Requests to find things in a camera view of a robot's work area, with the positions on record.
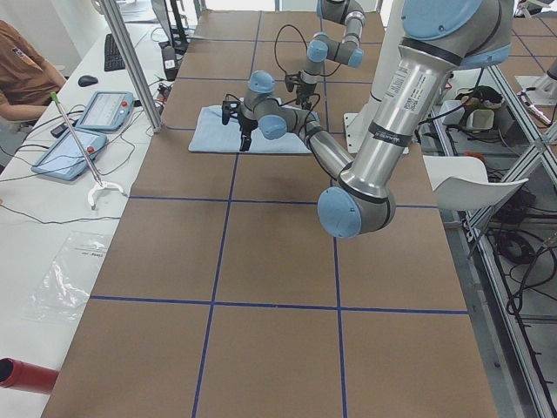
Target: blue cloth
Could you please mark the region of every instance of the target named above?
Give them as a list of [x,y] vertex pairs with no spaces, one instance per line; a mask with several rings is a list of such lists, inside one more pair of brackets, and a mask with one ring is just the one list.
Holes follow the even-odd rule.
[[[239,152],[240,127],[236,119],[230,119],[228,125],[221,122],[222,111],[219,105],[204,107],[198,118],[193,140],[188,149],[191,152]],[[293,133],[269,140],[260,129],[252,132],[253,154],[308,154],[310,151]]]

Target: computer keyboard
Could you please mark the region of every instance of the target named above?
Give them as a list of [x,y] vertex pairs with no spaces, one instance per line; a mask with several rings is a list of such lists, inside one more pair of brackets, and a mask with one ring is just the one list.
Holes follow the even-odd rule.
[[106,35],[104,39],[104,70],[116,71],[125,68],[122,55],[116,46],[116,41],[111,33]]

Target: computer mouse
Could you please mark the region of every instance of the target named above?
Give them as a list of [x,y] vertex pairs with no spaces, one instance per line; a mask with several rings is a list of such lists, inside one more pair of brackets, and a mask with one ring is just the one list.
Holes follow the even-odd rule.
[[92,85],[96,83],[98,83],[98,78],[93,76],[81,76],[77,81],[79,87],[87,87],[88,85]]

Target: blue tablet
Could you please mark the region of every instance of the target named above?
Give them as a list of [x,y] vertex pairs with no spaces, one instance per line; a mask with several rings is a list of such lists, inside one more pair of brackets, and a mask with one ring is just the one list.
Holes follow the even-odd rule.
[[114,132],[124,124],[133,109],[129,91],[97,91],[76,123],[77,128]]
[[[106,135],[101,132],[76,128],[79,141],[94,159],[106,144]],[[31,167],[33,172],[62,180],[73,180],[87,167],[87,162],[76,144],[76,140],[66,130],[43,156]]]

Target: clear plastic bag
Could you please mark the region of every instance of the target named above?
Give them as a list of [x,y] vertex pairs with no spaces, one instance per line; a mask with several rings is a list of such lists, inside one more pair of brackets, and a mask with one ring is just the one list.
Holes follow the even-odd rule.
[[79,321],[111,240],[111,235],[71,233],[26,304],[25,318]]

